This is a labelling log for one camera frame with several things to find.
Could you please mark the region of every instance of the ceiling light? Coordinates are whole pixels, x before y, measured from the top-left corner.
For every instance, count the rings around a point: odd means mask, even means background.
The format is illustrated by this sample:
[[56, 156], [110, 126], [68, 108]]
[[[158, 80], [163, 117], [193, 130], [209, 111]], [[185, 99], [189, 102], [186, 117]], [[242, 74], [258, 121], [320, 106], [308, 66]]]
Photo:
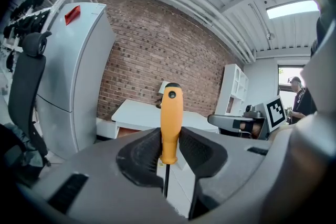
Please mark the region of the ceiling light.
[[318, 12], [319, 8], [313, 0], [300, 1], [290, 4], [285, 4], [273, 8], [266, 9], [268, 17], [274, 19], [281, 16], [290, 14], [303, 13], [303, 12]]

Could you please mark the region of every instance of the white refrigerator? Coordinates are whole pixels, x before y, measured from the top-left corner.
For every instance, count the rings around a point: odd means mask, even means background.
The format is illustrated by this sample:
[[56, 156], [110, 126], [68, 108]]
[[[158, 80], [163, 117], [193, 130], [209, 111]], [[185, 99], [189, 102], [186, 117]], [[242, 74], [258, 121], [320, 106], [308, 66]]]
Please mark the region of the white refrigerator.
[[[65, 15], [80, 5], [80, 15]], [[106, 5], [66, 4], [52, 23], [44, 52], [46, 67], [37, 92], [37, 111], [49, 150], [68, 159], [96, 139], [100, 83], [115, 41]]]

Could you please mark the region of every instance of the white wall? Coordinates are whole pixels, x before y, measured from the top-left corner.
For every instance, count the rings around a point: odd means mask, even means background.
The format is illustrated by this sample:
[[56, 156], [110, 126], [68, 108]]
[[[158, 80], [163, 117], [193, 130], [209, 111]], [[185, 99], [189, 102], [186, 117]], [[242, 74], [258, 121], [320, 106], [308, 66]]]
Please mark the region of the white wall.
[[280, 66], [304, 66], [310, 57], [278, 57], [274, 58]]
[[245, 107], [260, 104], [277, 95], [278, 63], [274, 58], [259, 59], [245, 65], [244, 73], [249, 79]]

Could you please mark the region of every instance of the window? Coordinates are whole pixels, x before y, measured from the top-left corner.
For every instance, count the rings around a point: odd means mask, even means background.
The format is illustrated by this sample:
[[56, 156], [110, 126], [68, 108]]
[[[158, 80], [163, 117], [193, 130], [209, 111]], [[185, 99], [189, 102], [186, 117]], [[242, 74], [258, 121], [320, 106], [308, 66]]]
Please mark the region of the window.
[[266, 9], [268, 17], [270, 19], [278, 18], [281, 16], [296, 14], [296, 13], [304, 13], [304, 12], [318, 12], [319, 8], [315, 1], [313, 0], [305, 0], [298, 1], [293, 3], [287, 3], [284, 5], [272, 7]]
[[294, 104], [294, 98], [296, 93], [290, 87], [288, 82], [289, 78], [299, 77], [302, 81], [302, 85], [305, 87], [306, 84], [301, 76], [302, 66], [297, 67], [284, 67], [279, 66], [279, 95], [285, 109], [292, 108]]

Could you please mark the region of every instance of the black slot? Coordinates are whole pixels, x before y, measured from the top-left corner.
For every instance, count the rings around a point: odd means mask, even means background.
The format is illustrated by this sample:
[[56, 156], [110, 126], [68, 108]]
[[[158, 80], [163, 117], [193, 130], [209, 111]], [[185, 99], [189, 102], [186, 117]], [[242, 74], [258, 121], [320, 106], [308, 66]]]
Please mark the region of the black slot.
[[87, 180], [87, 175], [72, 174], [51, 197], [48, 203], [56, 210], [65, 214]]
[[247, 151], [250, 151], [252, 153], [256, 153], [262, 156], [266, 156], [268, 153], [268, 150], [265, 150], [263, 148], [258, 148], [258, 147], [250, 147]]
[[119, 150], [117, 165], [121, 173], [137, 186], [158, 187], [163, 190], [163, 179], [156, 175], [162, 153], [160, 128]]
[[227, 161], [227, 151], [221, 145], [182, 127], [180, 150], [191, 170], [195, 174], [193, 200], [189, 211], [189, 220], [197, 218], [219, 204], [204, 195], [199, 179], [213, 177]]

